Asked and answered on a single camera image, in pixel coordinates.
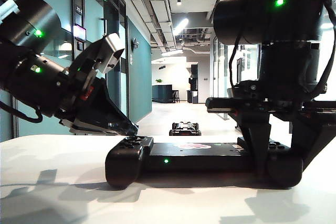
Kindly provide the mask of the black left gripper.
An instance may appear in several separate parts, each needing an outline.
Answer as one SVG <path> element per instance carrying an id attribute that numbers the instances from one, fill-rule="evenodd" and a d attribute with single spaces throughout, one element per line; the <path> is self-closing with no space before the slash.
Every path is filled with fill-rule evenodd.
<path id="1" fill-rule="evenodd" d="M 112 102 L 105 79 L 97 78 L 100 60 L 75 59 L 64 69 L 67 90 L 56 113 L 59 124 L 73 134 L 137 136 L 138 127 Z"/>

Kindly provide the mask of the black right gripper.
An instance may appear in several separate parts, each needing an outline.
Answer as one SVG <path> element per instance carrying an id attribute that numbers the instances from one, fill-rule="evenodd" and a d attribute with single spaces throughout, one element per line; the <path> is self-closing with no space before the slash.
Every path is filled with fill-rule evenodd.
<path id="1" fill-rule="evenodd" d="M 271 130 L 269 113 L 335 112 L 334 101 L 297 101 L 282 97 L 278 90 L 274 91 L 275 96 L 272 97 L 267 92 L 267 86 L 257 80 L 242 81 L 229 91 L 232 95 L 229 98 L 207 98 L 207 111 L 238 115 L 237 123 L 259 176 L 265 173 L 268 155 Z M 335 138 L 335 115 L 299 114 L 292 123 L 291 150 L 302 158 L 303 166 L 307 167 Z"/>

